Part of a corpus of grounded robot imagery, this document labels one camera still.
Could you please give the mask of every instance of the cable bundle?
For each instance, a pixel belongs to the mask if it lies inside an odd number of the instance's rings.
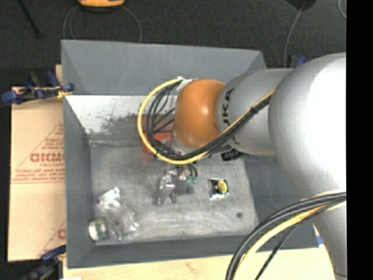
[[[228,266],[226,280],[232,280],[234,278],[234,275],[243,259],[247,260],[250,255],[258,251],[270,238],[285,229],[288,229],[257,274],[255,279],[259,279],[278,249],[299,225],[322,212],[340,206],[340,204],[345,201],[346,192],[325,194],[290,205],[266,218],[237,248]]]
[[[148,96],[144,99],[144,102],[141,104],[139,113],[138,113],[138,131],[139,135],[143,141],[143,143],[146,145],[146,147],[154,153],[158,158],[161,160],[176,164],[176,165],[185,165],[188,163],[193,163],[204,156],[211,155],[214,150],[218,149],[219,147],[225,145],[233,136],[236,134],[246,122],[248,122],[258,111],[263,109],[265,106],[269,104],[270,97],[272,96],[273,91],[268,93],[265,97],[263,97],[260,101],[255,103],[251,108],[249,108],[243,115],[241,115],[235,122],[233,122],[228,128],[226,128],[219,137],[212,140],[210,143],[206,144],[205,146],[194,150],[192,152],[189,152],[185,155],[181,155],[178,152],[174,151],[169,146],[157,141],[154,139],[154,134],[156,131],[160,131],[165,126],[169,125],[172,120],[168,121],[167,123],[163,124],[161,127],[158,127],[155,129],[156,126],[160,124],[160,122],[166,118],[169,114],[171,114],[175,108],[172,108],[168,113],[163,115],[159,120],[156,121],[156,117],[161,113],[163,108],[165,107],[168,97],[171,93],[171,91],[182,82],[183,79],[174,79],[167,81],[160,86],[153,89]],[[149,100],[156,95],[159,92],[159,94],[155,97],[153,102],[150,105],[149,112],[146,117],[145,121],[145,131],[146,135],[142,128],[142,116],[144,113],[144,109],[149,102]],[[166,97],[166,101],[164,104],[160,107],[159,105],[162,101],[162,99]]]

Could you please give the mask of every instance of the yellow cable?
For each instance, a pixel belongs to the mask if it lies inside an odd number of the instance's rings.
[[[161,154],[158,153],[158,151],[149,143],[149,141],[147,140],[143,130],[142,130],[142,114],[144,112],[144,109],[145,109],[145,106],[147,104],[147,102],[152,98],[153,95],[155,95],[158,91],[162,90],[163,88],[169,86],[169,85],[172,85],[172,84],[175,84],[177,82],[179,82],[181,79],[173,79],[173,80],[170,80],[170,81],[167,81],[161,85],[159,85],[158,87],[154,88],[148,95],[147,97],[144,99],[144,101],[142,102],[141,106],[140,106],[140,109],[139,109],[139,113],[138,113],[138,130],[139,130],[139,135],[141,137],[141,140],[144,142],[144,144],[146,145],[146,147],[152,152],[154,153],[158,158],[160,158],[161,160],[167,162],[167,163],[171,163],[171,164],[175,164],[175,165],[185,165],[185,164],[188,164],[188,163],[192,163],[194,161],[197,161],[199,160],[200,158],[202,158],[205,154],[208,153],[208,151],[204,152],[204,153],[201,153],[200,155],[196,155],[190,159],[187,159],[187,160],[174,160],[174,159],[170,159],[168,157],[165,157]]]
[[[331,209],[340,208],[342,206],[346,205],[346,202],[342,202],[340,204],[336,204],[335,206],[327,209],[327,211],[330,211]],[[290,218],[289,220],[286,220],[285,222],[281,223],[280,225],[277,225],[275,228],[271,229],[267,233],[265,233],[263,236],[261,236],[252,246],[251,248],[245,253],[245,255],[242,257],[239,266],[237,267],[237,273],[235,278],[238,278],[238,274],[240,273],[240,269],[242,269],[242,262],[244,261],[247,263],[247,259],[250,258],[254,253],[256,253],[266,242],[268,242],[269,239],[280,233],[281,231],[289,228],[290,226],[293,226],[294,224],[302,221],[304,218],[307,218],[311,216],[312,214],[316,213],[318,210],[328,207],[329,205],[321,205],[316,208],[310,209],[306,212],[300,213],[297,216],[294,216]]]
[[[201,159],[202,157],[204,157],[205,155],[207,155],[209,153],[209,150],[207,150],[206,152],[203,152],[203,153],[200,153],[198,155],[195,155],[194,157],[190,158],[190,159],[186,159],[186,160],[175,160],[175,159],[170,159],[169,157],[165,157],[161,154],[158,153],[158,151],[149,143],[149,141],[147,140],[146,138],[146,135],[142,129],[142,115],[143,115],[143,112],[144,112],[144,109],[147,105],[147,103],[149,102],[149,100],[158,92],[158,91],[161,91],[163,88],[167,87],[167,86],[170,86],[172,84],[175,84],[179,81],[181,81],[182,79],[173,79],[173,80],[170,80],[170,81],[167,81],[167,82],[164,82],[163,84],[159,85],[158,87],[154,88],[144,99],[144,101],[142,102],[141,106],[140,106],[140,109],[139,109],[139,112],[138,112],[138,120],[137,120],[137,125],[138,125],[138,130],[139,130],[139,135],[141,137],[141,140],[142,142],[145,144],[145,146],[152,152],[154,153],[159,159],[167,162],[167,163],[171,163],[171,164],[175,164],[175,165],[185,165],[185,164],[189,164],[189,163],[193,163],[199,159]],[[256,102],[251,108],[249,108],[243,115],[241,115],[240,117],[238,117],[234,123],[232,123],[228,128],[226,128],[219,136],[222,136],[223,134],[225,134],[228,130],[230,130],[233,126],[236,125],[237,122],[239,122],[240,119],[242,119],[246,114],[248,114],[251,109],[255,106],[257,106],[261,101],[265,100],[266,98],[268,98],[269,96],[271,96],[273,94],[275,90],[273,89],[271,92],[269,92],[266,96],[264,96],[263,98],[261,98],[258,102]]]

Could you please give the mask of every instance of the black cable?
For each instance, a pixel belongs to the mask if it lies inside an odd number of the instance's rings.
[[[195,177],[198,177],[198,171],[197,171],[196,167],[192,163],[189,163],[188,167],[189,167],[190,170],[193,170],[193,173],[191,173],[191,174],[193,174],[193,176],[195,176]]]
[[[163,124],[161,127],[159,127],[158,129],[156,129],[155,131],[153,131],[154,134],[158,133],[160,130],[162,130],[163,128],[165,128],[166,126],[168,126],[169,124],[173,123],[174,122],[174,119],[170,119],[169,121],[167,121],[165,124]]]
[[[26,15],[27,19],[29,20],[32,28],[34,29],[34,32],[35,32],[35,36],[37,39],[40,39],[42,38],[42,34],[39,30],[39,28],[36,26],[35,24],[35,21],[33,20],[33,18],[31,17],[31,14],[29,13],[28,9],[26,8],[26,6],[24,5],[23,1],[22,0],[17,0],[18,1],[18,4],[19,6],[21,6],[22,10],[23,10],[23,13]]]
[[[274,247],[274,249],[272,250],[270,256],[267,258],[267,260],[265,261],[265,263],[263,264],[261,270],[258,272],[258,274],[256,275],[255,277],[255,280],[259,280],[259,278],[263,275],[264,271],[267,269],[268,265],[270,264],[270,262],[273,260],[273,258],[275,257],[276,253],[278,252],[278,250],[281,248],[281,246],[283,245],[283,243],[287,240],[287,238],[296,230],[296,228],[298,228],[300,225],[302,225],[305,221],[309,220],[309,219],[312,219],[314,218],[315,216],[321,214],[322,212],[325,212],[327,209],[333,207],[334,205],[338,204],[339,202],[335,202],[335,203],[332,203],[330,206],[326,206],[324,208],[321,208],[320,210],[318,210],[317,212],[313,213],[312,215],[304,218],[303,220],[299,221],[298,223],[294,224],[292,227],[290,227],[288,229],[288,231],[285,233],[285,235],[281,238],[281,240],[278,242],[278,244],[276,245],[276,247]]]
[[[316,207],[323,206],[323,205],[328,205],[333,202],[345,201],[345,200],[346,200],[346,192],[328,194],[328,195],[323,195],[320,197],[313,197],[313,198],[309,198],[304,201],[299,201],[295,204],[289,205],[275,212],[273,215],[270,215],[269,217],[267,217],[238,246],[228,266],[227,273],[226,273],[226,280],[233,279],[234,274],[237,270],[237,267],[242,259],[242,256],[246,253],[249,244],[263,230],[265,230],[269,226],[274,225],[276,222],[283,222],[284,220],[286,221],[291,216],[295,216],[307,210],[314,209]]]
[[[175,111],[175,107],[170,109],[168,112],[163,114],[155,123],[154,126],[157,126],[162,120],[164,120],[167,116],[169,116],[173,111]]]

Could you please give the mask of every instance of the metal part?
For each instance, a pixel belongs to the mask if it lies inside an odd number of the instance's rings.
[[[189,169],[177,167],[174,170],[165,170],[164,176],[159,182],[159,196],[157,203],[159,205],[166,202],[170,197],[173,203],[177,202],[178,195],[193,194],[195,189],[193,185],[196,179],[191,177]]]

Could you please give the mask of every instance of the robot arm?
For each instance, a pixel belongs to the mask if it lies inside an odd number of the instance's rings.
[[[179,82],[171,80],[162,88],[172,89]],[[138,127],[146,142],[141,127],[145,104],[139,111]],[[242,115],[250,114],[253,108],[255,115],[231,132]],[[152,151],[169,163],[190,163],[212,150],[227,148],[252,155],[276,155],[300,199],[345,191],[346,53],[321,57],[296,69],[264,69],[238,76],[226,85],[206,79],[191,82],[178,95],[172,136],[177,150],[164,146],[163,153],[155,148]],[[324,212],[313,223],[329,253],[336,279],[346,279],[346,207]]]
[[[345,191],[346,53],[294,70],[267,69],[233,80],[217,104],[220,130],[274,88],[269,106],[246,123],[231,146],[244,153],[276,155],[299,198]],[[336,279],[347,279],[346,207],[325,212],[313,223]]]

